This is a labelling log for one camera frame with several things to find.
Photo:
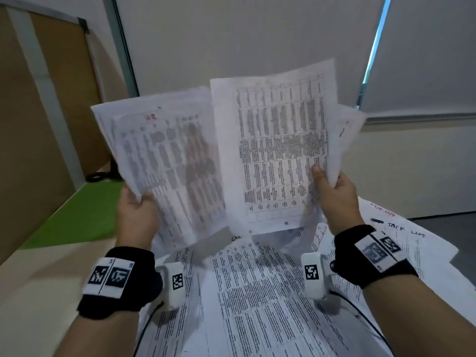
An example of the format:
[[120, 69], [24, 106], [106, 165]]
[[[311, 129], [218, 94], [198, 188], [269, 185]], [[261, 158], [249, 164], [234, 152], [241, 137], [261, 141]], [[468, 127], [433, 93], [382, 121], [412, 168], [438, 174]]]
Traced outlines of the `white paper sheet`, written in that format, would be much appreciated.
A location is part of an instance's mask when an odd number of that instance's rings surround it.
[[349, 150], [366, 122], [367, 114], [354, 108], [336, 104], [331, 108], [330, 162], [331, 186], [336, 186], [343, 155]]

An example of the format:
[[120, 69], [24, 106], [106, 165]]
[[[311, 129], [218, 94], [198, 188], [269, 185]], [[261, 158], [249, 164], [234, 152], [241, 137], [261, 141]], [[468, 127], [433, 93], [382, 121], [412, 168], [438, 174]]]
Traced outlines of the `person's right hand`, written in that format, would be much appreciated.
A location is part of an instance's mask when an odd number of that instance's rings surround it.
[[337, 235], [355, 226], [364, 225], [353, 182], [341, 172], [332, 193], [319, 198], [330, 232]]

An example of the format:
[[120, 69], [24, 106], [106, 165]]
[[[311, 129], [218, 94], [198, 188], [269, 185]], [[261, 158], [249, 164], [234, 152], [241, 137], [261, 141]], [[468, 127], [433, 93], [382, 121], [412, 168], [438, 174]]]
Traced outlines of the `person's left hand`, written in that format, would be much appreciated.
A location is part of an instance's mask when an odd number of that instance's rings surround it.
[[147, 225], [143, 221], [140, 216], [140, 200], [127, 184], [122, 186], [115, 216], [116, 247], [128, 246], [151, 250], [159, 225]]

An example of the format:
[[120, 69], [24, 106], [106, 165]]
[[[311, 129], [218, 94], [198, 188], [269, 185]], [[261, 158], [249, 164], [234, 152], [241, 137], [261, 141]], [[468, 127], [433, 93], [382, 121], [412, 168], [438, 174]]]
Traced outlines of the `narrow white roller blind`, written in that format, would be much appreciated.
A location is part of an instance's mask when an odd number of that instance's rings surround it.
[[476, 114], [476, 0], [391, 0], [360, 109]]

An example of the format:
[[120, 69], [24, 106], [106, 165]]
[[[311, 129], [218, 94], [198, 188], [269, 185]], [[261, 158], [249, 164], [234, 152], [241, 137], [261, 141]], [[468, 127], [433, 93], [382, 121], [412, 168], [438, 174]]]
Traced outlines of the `printed table paper sheet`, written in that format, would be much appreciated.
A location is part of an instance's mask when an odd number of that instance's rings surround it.
[[336, 183], [341, 164], [335, 60], [265, 77], [210, 80], [230, 231], [315, 226], [314, 165]]

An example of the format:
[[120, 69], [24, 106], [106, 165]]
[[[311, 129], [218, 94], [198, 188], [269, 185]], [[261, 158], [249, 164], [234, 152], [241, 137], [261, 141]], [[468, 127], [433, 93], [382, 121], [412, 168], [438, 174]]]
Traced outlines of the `black right wristband with markers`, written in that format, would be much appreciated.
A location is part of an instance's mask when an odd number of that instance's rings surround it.
[[334, 238], [334, 245], [332, 270], [361, 289], [390, 276], [418, 277], [396, 241], [371, 225], [362, 224], [340, 232]]

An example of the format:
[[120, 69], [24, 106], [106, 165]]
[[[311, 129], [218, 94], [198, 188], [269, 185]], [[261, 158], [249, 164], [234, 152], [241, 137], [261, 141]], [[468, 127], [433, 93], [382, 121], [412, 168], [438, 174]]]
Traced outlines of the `brown partition panel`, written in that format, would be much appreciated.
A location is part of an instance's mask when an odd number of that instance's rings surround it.
[[74, 191], [13, 22], [0, 5], [0, 265]]
[[124, 99], [127, 88], [98, 36], [77, 23], [31, 13], [33, 27], [84, 176], [110, 161], [91, 107]]

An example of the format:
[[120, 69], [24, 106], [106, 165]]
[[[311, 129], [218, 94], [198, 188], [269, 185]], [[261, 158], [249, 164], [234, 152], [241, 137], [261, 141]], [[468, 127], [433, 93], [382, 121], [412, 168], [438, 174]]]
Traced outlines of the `pile of printed paper sheets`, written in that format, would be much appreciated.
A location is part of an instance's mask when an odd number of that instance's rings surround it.
[[[415, 223], [359, 198], [364, 220], [390, 235], [420, 278], [476, 326], [476, 287], [450, 261], [458, 249]], [[175, 253], [184, 264], [179, 285], [186, 301], [159, 311], [136, 357], [390, 357], [385, 343], [345, 300], [331, 295], [328, 314], [304, 291], [299, 257], [271, 241], [233, 237], [203, 260], [190, 248]]]

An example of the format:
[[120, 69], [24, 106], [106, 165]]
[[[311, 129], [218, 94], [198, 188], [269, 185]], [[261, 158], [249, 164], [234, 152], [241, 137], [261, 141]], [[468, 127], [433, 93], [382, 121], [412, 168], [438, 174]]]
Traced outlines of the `grey partition post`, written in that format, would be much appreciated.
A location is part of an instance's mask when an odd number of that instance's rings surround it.
[[7, 6], [27, 66], [33, 77], [43, 109], [52, 129], [63, 161], [73, 182], [75, 191], [86, 183], [67, 122], [64, 118], [42, 48], [36, 35], [32, 18], [27, 11]]

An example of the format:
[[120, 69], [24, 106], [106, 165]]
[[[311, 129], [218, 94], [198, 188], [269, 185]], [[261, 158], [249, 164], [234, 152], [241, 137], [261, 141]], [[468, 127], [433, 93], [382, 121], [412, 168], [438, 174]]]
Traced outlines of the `person's right forearm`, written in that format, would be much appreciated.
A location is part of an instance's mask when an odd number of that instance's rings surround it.
[[363, 289], [395, 357], [476, 357], [476, 327], [413, 275]]

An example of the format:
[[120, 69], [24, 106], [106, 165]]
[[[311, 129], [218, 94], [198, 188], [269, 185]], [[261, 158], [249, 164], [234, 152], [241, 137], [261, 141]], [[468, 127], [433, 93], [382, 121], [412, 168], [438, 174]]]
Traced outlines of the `person's left forearm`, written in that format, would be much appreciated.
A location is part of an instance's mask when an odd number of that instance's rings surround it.
[[77, 316], [53, 357], [132, 357], [139, 312], [118, 311], [103, 320]]

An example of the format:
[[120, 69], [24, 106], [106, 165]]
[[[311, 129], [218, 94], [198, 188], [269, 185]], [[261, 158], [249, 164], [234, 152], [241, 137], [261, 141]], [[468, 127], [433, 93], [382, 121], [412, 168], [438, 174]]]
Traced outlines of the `printed sheets with red mark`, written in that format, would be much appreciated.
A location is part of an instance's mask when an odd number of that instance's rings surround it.
[[119, 173], [137, 198], [153, 193], [159, 256], [226, 226], [209, 87], [147, 95], [91, 107]]

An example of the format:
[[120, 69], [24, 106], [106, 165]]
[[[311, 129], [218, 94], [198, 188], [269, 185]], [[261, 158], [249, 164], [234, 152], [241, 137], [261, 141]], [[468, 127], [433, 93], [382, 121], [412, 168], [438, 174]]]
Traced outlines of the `grey window frame post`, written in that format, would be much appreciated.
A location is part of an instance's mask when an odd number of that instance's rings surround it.
[[128, 96], [139, 97], [140, 92], [136, 81], [117, 0], [103, 0], [103, 4], [108, 18], [112, 38], [114, 40]]

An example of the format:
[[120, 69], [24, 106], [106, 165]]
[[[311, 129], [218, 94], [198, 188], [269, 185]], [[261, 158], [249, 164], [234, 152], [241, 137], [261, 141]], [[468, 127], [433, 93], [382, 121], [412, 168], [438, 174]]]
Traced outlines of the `green mat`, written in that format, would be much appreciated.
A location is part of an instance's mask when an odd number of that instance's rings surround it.
[[122, 181], [86, 183], [21, 246], [20, 250], [111, 238]]

